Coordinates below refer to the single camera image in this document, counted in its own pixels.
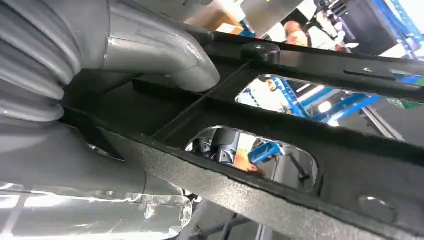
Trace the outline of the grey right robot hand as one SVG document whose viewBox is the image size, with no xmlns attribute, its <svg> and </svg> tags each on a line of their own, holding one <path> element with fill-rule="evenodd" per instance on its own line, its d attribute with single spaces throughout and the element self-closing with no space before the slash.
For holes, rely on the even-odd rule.
<svg viewBox="0 0 424 240">
<path fill-rule="evenodd" d="M 132 0 L 1 1 L 1 239 L 177 236 L 193 212 L 181 188 L 61 123 L 65 88 L 82 70 L 161 74 L 190 92 L 220 80 L 191 34 Z"/>
</svg>

